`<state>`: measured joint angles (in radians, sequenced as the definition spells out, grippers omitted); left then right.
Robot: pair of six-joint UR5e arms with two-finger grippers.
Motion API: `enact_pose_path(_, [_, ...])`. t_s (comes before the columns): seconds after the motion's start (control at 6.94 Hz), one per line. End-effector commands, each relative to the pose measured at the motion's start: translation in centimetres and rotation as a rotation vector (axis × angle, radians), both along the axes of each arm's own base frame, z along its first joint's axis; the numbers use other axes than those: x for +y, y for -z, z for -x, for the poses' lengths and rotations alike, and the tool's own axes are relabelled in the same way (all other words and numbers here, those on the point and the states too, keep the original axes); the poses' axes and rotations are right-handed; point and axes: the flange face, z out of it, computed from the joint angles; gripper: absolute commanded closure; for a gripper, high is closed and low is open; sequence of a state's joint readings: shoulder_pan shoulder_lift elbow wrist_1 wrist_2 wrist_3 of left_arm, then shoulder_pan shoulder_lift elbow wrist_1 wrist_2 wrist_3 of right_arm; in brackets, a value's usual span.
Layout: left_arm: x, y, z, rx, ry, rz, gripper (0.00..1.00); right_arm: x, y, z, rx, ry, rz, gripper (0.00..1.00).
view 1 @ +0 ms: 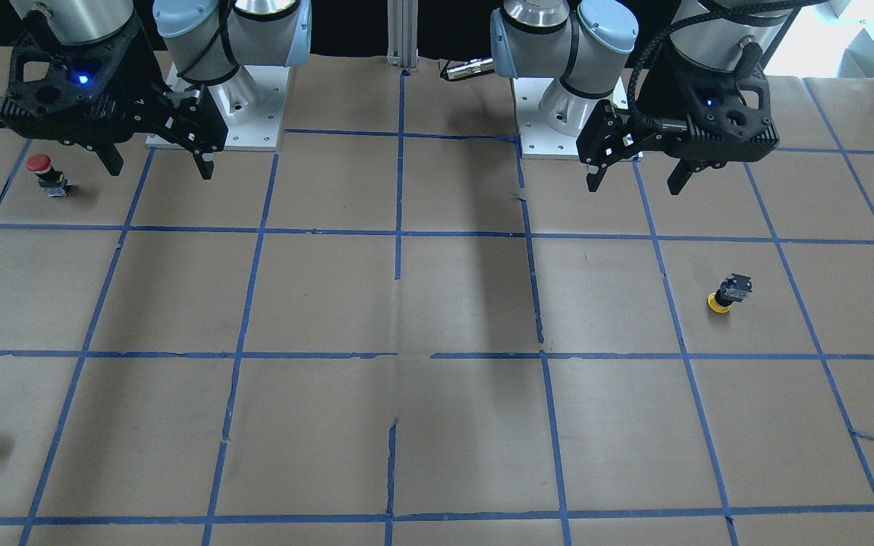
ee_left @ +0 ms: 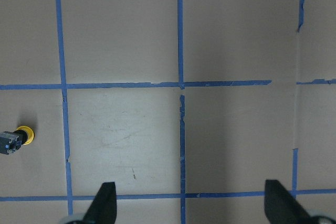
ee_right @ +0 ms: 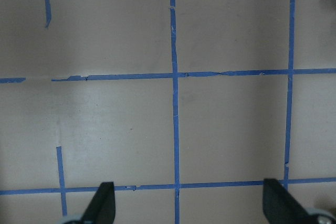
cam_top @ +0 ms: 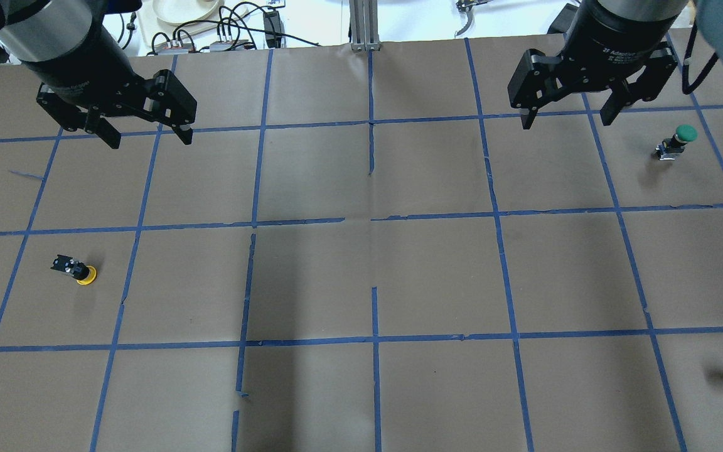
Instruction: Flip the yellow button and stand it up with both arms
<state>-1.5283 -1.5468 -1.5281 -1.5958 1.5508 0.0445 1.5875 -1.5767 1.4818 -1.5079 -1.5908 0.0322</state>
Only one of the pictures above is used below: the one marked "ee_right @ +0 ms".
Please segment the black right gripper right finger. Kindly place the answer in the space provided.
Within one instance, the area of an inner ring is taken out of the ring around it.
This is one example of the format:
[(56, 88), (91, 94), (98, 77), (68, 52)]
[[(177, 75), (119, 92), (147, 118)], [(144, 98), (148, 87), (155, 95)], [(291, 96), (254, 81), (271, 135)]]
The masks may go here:
[(314, 223), (314, 216), (273, 178), (263, 181), (263, 213), (270, 224)]

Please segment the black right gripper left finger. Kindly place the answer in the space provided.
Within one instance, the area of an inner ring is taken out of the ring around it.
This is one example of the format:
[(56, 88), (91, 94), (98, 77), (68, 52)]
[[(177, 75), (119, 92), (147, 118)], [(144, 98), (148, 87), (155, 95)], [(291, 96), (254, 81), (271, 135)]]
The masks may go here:
[(101, 183), (81, 217), (81, 223), (113, 224), (116, 216), (113, 182)]

